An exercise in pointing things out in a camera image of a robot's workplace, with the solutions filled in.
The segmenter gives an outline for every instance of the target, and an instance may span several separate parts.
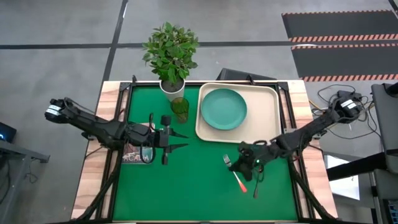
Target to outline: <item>potted plant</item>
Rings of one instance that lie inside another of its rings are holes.
[[[148,42],[142,44],[147,50],[142,59],[159,75],[160,88],[172,101],[183,97],[185,78],[191,68],[198,66],[192,61],[199,46],[198,37],[190,29],[172,26],[169,22],[154,30]]]

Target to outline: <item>orange handle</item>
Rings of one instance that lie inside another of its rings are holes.
[[[243,193],[246,193],[248,190],[247,190],[246,187],[243,185],[243,183],[241,182],[241,180],[239,179],[239,177],[236,175],[235,171],[234,171],[233,173],[234,173],[234,175],[235,175],[235,177],[236,177],[236,180],[238,181],[239,186],[241,187]]]

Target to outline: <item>silver fork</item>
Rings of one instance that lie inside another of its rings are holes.
[[[232,166],[231,161],[230,161],[230,159],[229,159],[229,157],[228,157],[227,154],[225,154],[225,155],[223,156],[223,159],[224,159],[224,162],[225,162],[226,166],[228,166],[228,167],[231,167],[231,166]],[[235,175],[235,177],[236,177],[236,180],[238,181],[239,186],[241,187],[243,193],[246,193],[248,190],[247,190],[246,187],[242,184],[241,180],[239,179],[238,175],[236,175],[235,171],[232,171],[232,172],[234,173],[234,175]]]

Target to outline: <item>teal plate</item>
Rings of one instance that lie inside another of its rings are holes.
[[[203,119],[213,128],[230,130],[244,121],[248,108],[243,97],[230,89],[209,92],[200,105]]]

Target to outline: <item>tray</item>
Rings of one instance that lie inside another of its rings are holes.
[[[201,116],[200,105],[211,91],[228,88],[238,92],[248,106],[243,123],[232,130],[223,131],[208,125]],[[279,99],[275,90],[266,86],[234,85],[224,83],[206,83],[199,90],[198,111],[195,131],[205,141],[253,143],[257,140],[270,140],[281,134]]]

